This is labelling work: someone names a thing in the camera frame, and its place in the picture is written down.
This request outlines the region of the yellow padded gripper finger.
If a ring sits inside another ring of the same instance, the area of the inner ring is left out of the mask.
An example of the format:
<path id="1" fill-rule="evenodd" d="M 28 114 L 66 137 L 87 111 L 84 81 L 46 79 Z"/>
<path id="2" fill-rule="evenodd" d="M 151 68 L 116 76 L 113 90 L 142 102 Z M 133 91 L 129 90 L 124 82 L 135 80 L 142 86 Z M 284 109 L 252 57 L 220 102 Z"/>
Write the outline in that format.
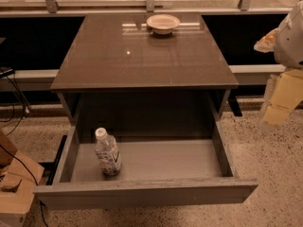
<path id="1" fill-rule="evenodd" d="M 268 32 L 265 36 L 263 36 L 260 40 L 258 40 L 255 43 L 254 49 L 261 53 L 274 52 L 276 47 L 277 32 L 278 32 L 277 28 Z"/>
<path id="2" fill-rule="evenodd" d="M 273 131 L 282 125 L 303 101 L 303 71 L 289 69 L 271 75 L 266 83 L 264 102 L 259 112 L 259 127 Z"/>

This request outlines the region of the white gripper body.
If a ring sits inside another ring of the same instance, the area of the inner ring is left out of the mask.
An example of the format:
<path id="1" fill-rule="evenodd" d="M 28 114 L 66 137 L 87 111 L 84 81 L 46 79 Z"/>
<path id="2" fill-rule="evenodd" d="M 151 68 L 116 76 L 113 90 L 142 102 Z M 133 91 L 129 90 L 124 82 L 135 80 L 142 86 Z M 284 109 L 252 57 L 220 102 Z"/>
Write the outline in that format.
<path id="1" fill-rule="evenodd" d="M 287 14 L 276 32 L 276 62 L 290 68 L 303 68 L 303 0 Z"/>

